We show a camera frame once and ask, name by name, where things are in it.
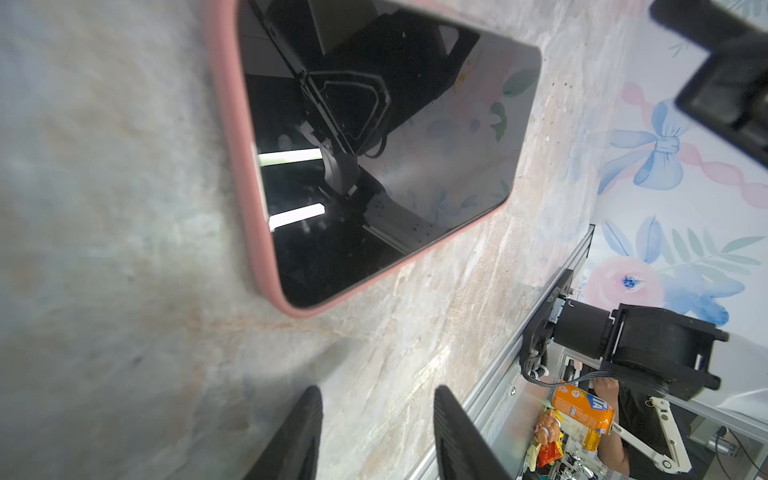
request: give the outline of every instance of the person's hand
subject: person's hand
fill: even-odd
[[[619,381],[616,379],[594,379],[592,380],[594,392],[612,406],[619,401]]]
[[[535,426],[535,437],[542,445],[554,442],[560,438],[560,422],[554,416],[554,410],[548,410],[538,417]]]

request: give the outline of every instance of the marble surface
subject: marble surface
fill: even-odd
[[[240,478],[310,384],[318,478],[402,478],[584,235],[642,2],[411,0],[541,48],[511,200],[313,319],[253,287],[200,0],[0,5],[0,477]]]

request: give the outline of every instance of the pink phone case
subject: pink phone case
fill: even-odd
[[[283,294],[277,269],[273,237],[268,224],[266,200],[257,160],[257,147],[253,135],[248,97],[240,60],[237,34],[237,15],[240,0],[207,0],[205,27],[210,64],[219,101],[224,132],[232,157],[233,175],[237,187],[240,212],[246,231],[246,243],[251,268],[261,293],[281,312],[294,317],[310,317],[342,302],[349,296],[374,284],[383,276],[395,272],[408,262],[421,257],[438,244],[446,242],[506,204],[508,197],[497,207],[457,228],[442,239],[429,244],[390,268],[342,291],[325,302],[311,308],[291,305]]]

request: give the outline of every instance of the orange can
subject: orange can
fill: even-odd
[[[572,385],[558,387],[552,406],[589,429],[582,445],[590,452],[598,448],[600,435],[608,433],[614,421],[608,402]]]

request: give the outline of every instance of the pink flower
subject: pink flower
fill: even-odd
[[[619,303],[661,306],[664,285],[652,266],[630,257],[615,257],[592,271],[584,288],[587,303],[613,310]]]

